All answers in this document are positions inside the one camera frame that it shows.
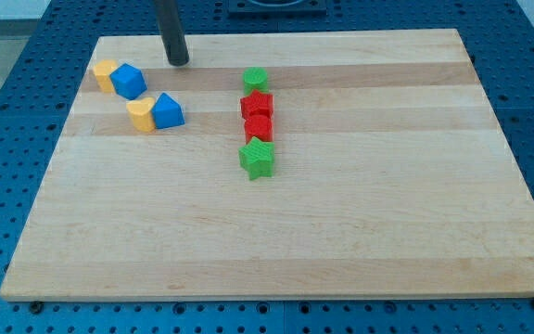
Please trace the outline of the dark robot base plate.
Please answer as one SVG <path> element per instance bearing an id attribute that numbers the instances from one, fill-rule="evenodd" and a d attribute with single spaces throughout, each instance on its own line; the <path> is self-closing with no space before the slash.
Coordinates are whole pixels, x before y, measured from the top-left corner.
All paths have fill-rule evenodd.
<path id="1" fill-rule="evenodd" d="M 325 14 L 327 0 L 228 0 L 229 16 L 254 14 Z"/>

